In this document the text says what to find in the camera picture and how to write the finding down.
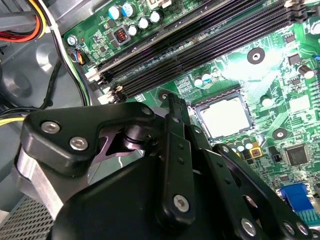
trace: capacitor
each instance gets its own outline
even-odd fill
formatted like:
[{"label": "capacitor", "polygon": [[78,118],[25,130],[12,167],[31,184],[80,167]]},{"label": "capacitor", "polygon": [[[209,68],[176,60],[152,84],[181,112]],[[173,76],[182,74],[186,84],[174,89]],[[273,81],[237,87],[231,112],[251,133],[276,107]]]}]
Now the capacitor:
[{"label": "capacitor", "polygon": [[108,15],[113,20],[118,20],[122,18],[122,9],[120,6],[112,6],[108,10]]},{"label": "capacitor", "polygon": [[232,151],[237,152],[236,146],[233,143],[228,143],[227,145],[232,149]]},{"label": "capacitor", "polygon": [[211,75],[209,73],[204,73],[201,77],[201,80],[202,80],[202,82],[207,84],[211,81]]},{"label": "capacitor", "polygon": [[139,29],[136,25],[134,25],[134,24],[132,24],[132,25],[130,25],[130,26],[128,27],[128,33],[129,33],[129,35],[132,36],[132,37],[137,36],[138,33],[139,33],[139,31],[140,31],[140,29]]},{"label": "capacitor", "polygon": [[242,141],[237,140],[234,142],[234,144],[235,144],[235,147],[238,152],[243,152],[245,150],[245,147],[244,147]]},{"label": "capacitor", "polygon": [[244,145],[245,149],[250,150],[250,149],[252,149],[254,147],[254,145],[252,144],[250,138],[248,138],[248,137],[244,138],[242,140],[242,142],[243,142],[243,145]]},{"label": "capacitor", "polygon": [[164,13],[161,10],[154,10],[150,13],[150,21],[154,24],[158,24],[164,18]]},{"label": "capacitor", "polygon": [[122,6],[122,14],[127,18],[131,18],[137,13],[137,8],[132,3],[125,3]]},{"label": "capacitor", "polygon": [[138,25],[140,29],[145,30],[151,26],[151,22],[147,17],[143,16],[140,18]]},{"label": "capacitor", "polygon": [[195,76],[193,79],[193,84],[196,88],[201,88],[204,82],[201,79],[201,76]]},{"label": "capacitor", "polygon": [[301,65],[298,67],[298,72],[306,79],[312,79],[315,76],[315,72],[307,65]]},{"label": "capacitor", "polygon": [[272,99],[268,95],[263,95],[260,99],[263,107],[268,108],[273,105]]}]

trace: yellow wire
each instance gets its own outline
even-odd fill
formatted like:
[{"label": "yellow wire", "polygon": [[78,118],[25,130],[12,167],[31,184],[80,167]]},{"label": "yellow wire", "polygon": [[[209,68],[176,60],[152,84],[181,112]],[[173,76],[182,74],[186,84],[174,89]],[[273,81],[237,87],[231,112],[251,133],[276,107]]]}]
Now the yellow wire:
[{"label": "yellow wire", "polygon": [[38,5],[35,3],[34,0],[29,0],[29,2],[34,6],[34,8],[36,9],[36,11],[39,13],[40,15],[40,18],[41,18],[41,22],[42,22],[42,32],[40,34],[40,36],[38,37],[41,38],[45,32],[46,32],[46,27],[47,27],[47,23],[46,23],[46,19],[45,19],[45,16],[44,14],[42,13],[41,9],[38,7]]},{"label": "yellow wire", "polygon": [[12,117],[12,118],[1,119],[0,120],[0,127],[3,125],[6,125],[6,124],[13,123],[13,122],[21,122],[24,119],[25,119],[24,117]]}]

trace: motherboard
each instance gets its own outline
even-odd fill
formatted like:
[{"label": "motherboard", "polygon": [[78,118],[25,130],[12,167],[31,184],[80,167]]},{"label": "motherboard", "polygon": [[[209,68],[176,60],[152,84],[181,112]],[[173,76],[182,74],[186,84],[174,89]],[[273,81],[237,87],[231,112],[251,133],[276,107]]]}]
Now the motherboard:
[{"label": "motherboard", "polygon": [[64,38],[101,104],[178,95],[212,146],[320,226],[320,1],[295,2],[116,0]]}]

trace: silver screw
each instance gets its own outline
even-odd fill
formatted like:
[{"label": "silver screw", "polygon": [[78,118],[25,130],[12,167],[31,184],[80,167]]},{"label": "silver screw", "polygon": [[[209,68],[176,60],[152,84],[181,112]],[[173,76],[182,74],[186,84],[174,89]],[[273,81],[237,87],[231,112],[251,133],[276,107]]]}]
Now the silver screw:
[{"label": "silver screw", "polygon": [[289,233],[291,233],[292,235],[295,235],[295,230],[292,228],[292,226],[289,223],[284,222],[283,225],[285,226],[285,228],[288,230]]},{"label": "silver screw", "polygon": [[70,140],[70,146],[77,151],[84,151],[88,148],[88,142],[86,139],[80,136],[75,136]]},{"label": "silver screw", "polygon": [[186,213],[189,211],[189,202],[184,196],[179,194],[175,195],[173,198],[173,203],[180,212]]},{"label": "silver screw", "polygon": [[229,152],[229,149],[226,146],[222,146],[222,150],[225,151],[226,153]]},{"label": "silver screw", "polygon": [[147,115],[151,115],[152,112],[150,111],[149,108],[146,108],[146,107],[142,107],[141,108],[141,111],[144,113],[144,114],[147,114]]},{"label": "silver screw", "polygon": [[277,135],[276,135],[278,138],[282,138],[284,136],[284,133],[283,132],[278,132]]},{"label": "silver screw", "polygon": [[246,218],[241,219],[241,225],[243,229],[249,234],[251,237],[254,237],[257,234],[255,226]]},{"label": "silver screw", "polygon": [[308,235],[308,230],[305,228],[305,226],[302,225],[301,222],[297,222],[296,226],[298,227],[300,232],[302,232],[304,235]]},{"label": "silver screw", "polygon": [[78,44],[78,38],[75,35],[68,36],[66,41],[70,46],[75,46]]},{"label": "silver screw", "polygon": [[60,131],[60,126],[53,121],[45,121],[41,124],[41,129],[47,134],[56,134]]}]

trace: metal grille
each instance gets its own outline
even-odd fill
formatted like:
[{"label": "metal grille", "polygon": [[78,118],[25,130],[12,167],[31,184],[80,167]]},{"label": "metal grille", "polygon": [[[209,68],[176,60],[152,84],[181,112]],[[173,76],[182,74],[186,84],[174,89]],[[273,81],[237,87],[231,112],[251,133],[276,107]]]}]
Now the metal grille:
[{"label": "metal grille", "polygon": [[53,223],[41,203],[24,196],[0,225],[0,240],[45,240]]}]

